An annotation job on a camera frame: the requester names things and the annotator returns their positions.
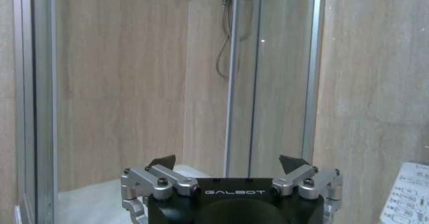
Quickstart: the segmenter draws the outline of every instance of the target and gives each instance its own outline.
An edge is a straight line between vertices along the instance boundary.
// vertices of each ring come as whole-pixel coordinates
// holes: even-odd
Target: robotic hand
[[[124,170],[121,206],[132,223],[332,222],[342,196],[338,169],[317,170],[303,160],[280,156],[285,173],[280,178],[189,178],[172,171],[173,162],[174,156],[166,156],[144,169]]]

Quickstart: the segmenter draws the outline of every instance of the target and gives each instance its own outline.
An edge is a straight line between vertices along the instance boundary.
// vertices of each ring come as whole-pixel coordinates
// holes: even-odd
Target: marble wall tile
[[[13,98],[0,98],[0,118],[0,222],[11,223],[17,202]]]
[[[427,0],[325,0],[313,164],[343,173],[335,223],[376,223],[403,161],[429,160]]]
[[[0,0],[0,223],[11,223],[14,220],[14,150],[13,2]]]
[[[181,160],[187,0],[57,1],[65,191]]]
[[[189,100],[184,105],[182,163],[215,177],[223,176],[225,109]]]
[[[224,40],[220,0],[188,0],[182,163],[221,176],[228,83],[216,74]],[[227,71],[229,45],[221,55]]]

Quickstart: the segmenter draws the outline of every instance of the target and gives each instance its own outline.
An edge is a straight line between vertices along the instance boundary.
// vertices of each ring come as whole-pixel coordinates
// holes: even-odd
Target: bolt
[[[182,183],[191,183],[192,182],[192,179],[191,178],[185,178],[184,180],[182,180]]]
[[[313,186],[313,180],[311,178],[307,178],[304,181],[303,181],[303,184],[307,185],[307,186]]]
[[[168,181],[165,178],[160,177],[157,179],[157,186],[165,186],[168,184]]]

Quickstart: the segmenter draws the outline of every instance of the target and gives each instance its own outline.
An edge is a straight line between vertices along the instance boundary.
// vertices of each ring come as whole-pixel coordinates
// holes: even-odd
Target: button
[[[395,222],[395,223],[399,223],[399,224],[408,224],[410,223],[410,220],[403,217],[403,216],[399,216],[399,215],[394,215],[391,220]]]

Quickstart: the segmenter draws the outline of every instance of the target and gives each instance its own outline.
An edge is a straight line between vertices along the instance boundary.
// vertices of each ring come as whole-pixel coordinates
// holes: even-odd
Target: metal door frame
[[[15,160],[22,223],[53,223],[54,9],[52,0],[13,0]]]
[[[321,50],[323,11],[324,11],[324,0],[312,0],[311,39],[309,39],[309,52],[308,52],[308,62],[307,62],[308,71],[307,71],[307,86],[305,86],[305,107],[304,107],[304,122],[303,122],[303,136],[301,136],[301,158],[308,163],[312,163],[316,98],[317,98],[317,82],[319,82],[319,62],[320,62],[320,50]],[[229,58],[229,74],[228,74],[228,76],[231,77],[228,82],[225,152],[224,152],[224,171],[223,171],[224,177],[228,177],[229,175],[229,159],[232,158],[229,152],[231,152],[231,131],[232,131],[232,111],[233,111],[233,90],[235,90],[233,76],[235,76],[235,65],[239,57],[239,40],[236,37],[236,32],[239,29],[239,17],[237,17],[239,12],[240,12],[240,0],[233,0],[231,58]],[[249,143],[249,154],[251,154],[251,149],[252,149],[252,143]],[[251,156],[248,158],[249,159],[245,164],[248,165],[247,169],[249,170]]]

